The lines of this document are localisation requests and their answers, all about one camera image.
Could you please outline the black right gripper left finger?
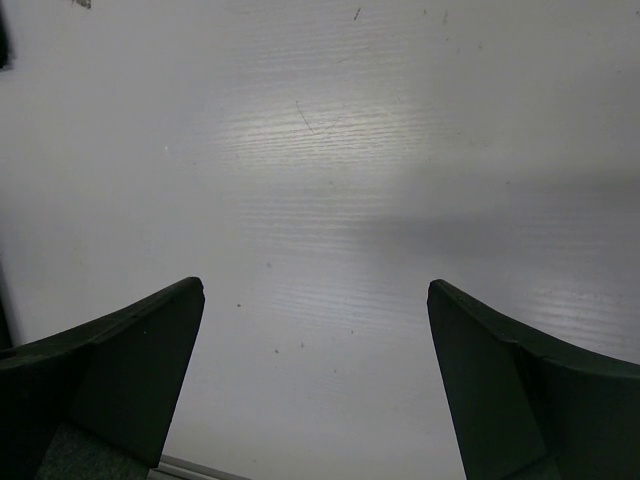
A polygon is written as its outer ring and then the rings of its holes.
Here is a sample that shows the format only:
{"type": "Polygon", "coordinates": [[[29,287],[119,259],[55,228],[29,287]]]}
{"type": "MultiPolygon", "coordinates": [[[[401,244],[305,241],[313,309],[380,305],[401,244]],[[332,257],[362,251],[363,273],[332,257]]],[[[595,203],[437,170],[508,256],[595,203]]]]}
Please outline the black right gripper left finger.
{"type": "Polygon", "coordinates": [[[145,479],[161,459],[205,305],[197,277],[1,351],[4,479],[145,479]]]}

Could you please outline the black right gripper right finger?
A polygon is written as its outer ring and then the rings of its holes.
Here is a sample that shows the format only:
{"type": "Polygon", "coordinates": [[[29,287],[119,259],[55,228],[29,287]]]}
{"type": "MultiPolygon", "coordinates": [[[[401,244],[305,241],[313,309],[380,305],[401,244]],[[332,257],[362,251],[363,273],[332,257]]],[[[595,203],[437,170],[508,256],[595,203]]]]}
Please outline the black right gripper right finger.
{"type": "Polygon", "coordinates": [[[636,479],[639,367],[429,285],[429,324],[469,479],[636,479]]]}

